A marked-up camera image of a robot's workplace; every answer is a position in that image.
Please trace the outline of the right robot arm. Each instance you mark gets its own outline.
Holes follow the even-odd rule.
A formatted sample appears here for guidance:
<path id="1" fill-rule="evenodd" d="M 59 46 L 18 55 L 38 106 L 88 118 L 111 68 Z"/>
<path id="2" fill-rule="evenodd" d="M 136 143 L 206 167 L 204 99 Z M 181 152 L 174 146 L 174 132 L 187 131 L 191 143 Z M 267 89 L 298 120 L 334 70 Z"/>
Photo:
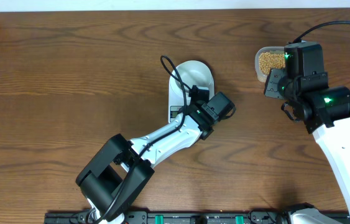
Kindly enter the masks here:
<path id="1" fill-rule="evenodd" d="M 329 87 L 323 50 L 317 42 L 288 44 L 281 50 L 284 68 L 271 69 L 264 95 L 284 103 L 282 111 L 303 122 L 324 152 L 350 218 L 350 89 Z"/>

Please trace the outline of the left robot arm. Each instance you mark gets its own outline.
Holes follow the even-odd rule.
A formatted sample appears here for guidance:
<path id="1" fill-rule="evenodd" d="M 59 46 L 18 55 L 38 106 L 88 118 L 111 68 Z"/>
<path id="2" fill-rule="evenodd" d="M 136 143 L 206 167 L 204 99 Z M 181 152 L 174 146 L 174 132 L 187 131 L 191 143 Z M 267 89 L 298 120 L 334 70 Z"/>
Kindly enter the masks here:
<path id="1" fill-rule="evenodd" d="M 147 185 L 155 166 L 205 140 L 214 125 L 230 118 L 235 110 L 221 92 L 206 101 L 192 98 L 170 123 L 150 134 L 130 140 L 117 134 L 108 139 L 76 178 L 93 209 L 94 222 L 123 222 L 125 211 Z"/>

